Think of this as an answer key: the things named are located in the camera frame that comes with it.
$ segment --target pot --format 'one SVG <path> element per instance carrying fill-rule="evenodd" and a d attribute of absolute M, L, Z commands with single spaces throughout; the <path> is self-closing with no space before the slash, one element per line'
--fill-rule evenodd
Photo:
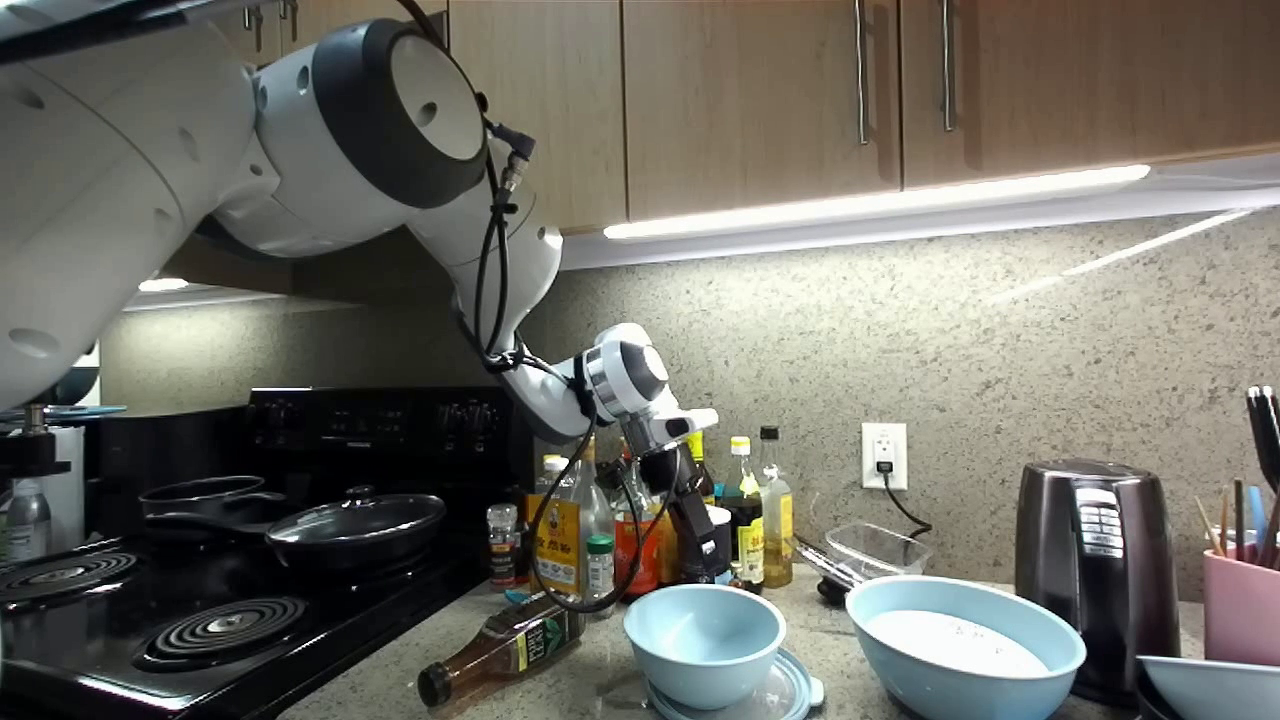
<path fill-rule="evenodd" d="M 284 515 L 267 548 L 293 573 L 363 573 L 423 554 L 444 515 L 433 494 L 351 496 Z"/>
<path fill-rule="evenodd" d="M 284 514 L 280 494 L 264 494 L 261 478 L 197 478 L 140 496 L 149 534 L 209 542 L 264 537 Z"/>

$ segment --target granite countertop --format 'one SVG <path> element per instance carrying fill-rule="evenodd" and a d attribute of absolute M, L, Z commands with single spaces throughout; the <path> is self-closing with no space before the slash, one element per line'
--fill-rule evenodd
<path fill-rule="evenodd" d="M 782 650 L 824 679 L 829 703 L 824 716 L 840 720 L 897 720 L 908 716 L 888 702 L 876 671 L 865 664 L 852 624 L 840 610 L 824 610 L 816 595 L 818 573 L 794 563 L 794 580 L 789 590 L 768 590 L 765 595 L 789 615 Z M 502 601 L 489 590 L 474 590 L 429 615 L 412 632 L 377 650 L 369 662 L 351 664 L 343 676 L 328 679 L 299 703 L 284 714 L 284 720 L 349 720 L 349 716 L 381 716 L 409 720 L 429 716 L 415 698 L 415 671 L 458 653 L 479 624 L 498 614 Z M 1178 610 L 1184 620 L 1184 657 L 1198 657 L 1198 604 Z M 433 716 L 463 716 L 463 720 L 540 720 L 540 716 L 636 716 L 628 710 L 604 710 L 604 692 L 631 679 L 631 650 L 623 639 L 623 610 L 604 620 L 587 620 L 578 644 L 559 657 L 550 670 L 522 676 L 517 683 L 489 683 Z M 1109 714 L 1101 703 L 1069 702 L 1069 720 L 1121 720 L 1125 714 Z"/>

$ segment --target wall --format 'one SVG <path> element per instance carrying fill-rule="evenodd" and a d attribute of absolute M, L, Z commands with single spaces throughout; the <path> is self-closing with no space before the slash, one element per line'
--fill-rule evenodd
<path fill-rule="evenodd" d="M 1012 299 L 996 298 L 1190 221 L 569 272 L 522 337 L 559 361 L 593 334 L 639 320 L 675 397 L 719 410 L 712 461 L 729 434 L 782 429 L 807 534 L 846 515 L 905 530 L 880 494 L 852 486 L 860 425 L 905 419 L 908 508 L 935 525 L 935 573 L 1012 580 L 1026 461 L 1146 468 L 1165 481 L 1178 586 L 1196 595 L 1190 500 L 1257 478 L 1243 385 L 1277 381 L 1277 221 L 1248 217 Z M 444 294 L 330 313 L 128 318 L 103 339 L 103 397 L 179 405 L 243 397 L 247 381 L 473 381 L 438 307 Z"/>

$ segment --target stove burner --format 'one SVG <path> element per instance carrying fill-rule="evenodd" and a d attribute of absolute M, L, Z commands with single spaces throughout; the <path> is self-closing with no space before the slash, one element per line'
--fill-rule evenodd
<path fill-rule="evenodd" d="M 131 554 L 87 554 L 87 558 L 57 558 L 46 563 L 29 563 L 7 578 L 0 578 L 0 604 L 39 604 L 57 595 L 76 595 L 97 586 L 109 586 L 123 573 L 131 573 L 134 558 Z"/>
<path fill-rule="evenodd" d="M 303 615 L 299 595 L 247 595 L 184 615 L 152 636 L 143 664 L 212 664 L 286 632 Z"/>

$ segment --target mixing bowl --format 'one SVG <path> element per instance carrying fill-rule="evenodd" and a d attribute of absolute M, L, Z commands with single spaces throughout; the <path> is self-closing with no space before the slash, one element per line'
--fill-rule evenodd
<path fill-rule="evenodd" d="M 729 710 L 765 683 L 789 620 L 751 591 L 670 586 L 628 610 L 643 679 L 685 710 Z"/>
<path fill-rule="evenodd" d="M 1073 624 L 968 580 L 880 578 L 842 610 L 880 683 L 919 716 L 1043 720 L 1084 664 Z"/>

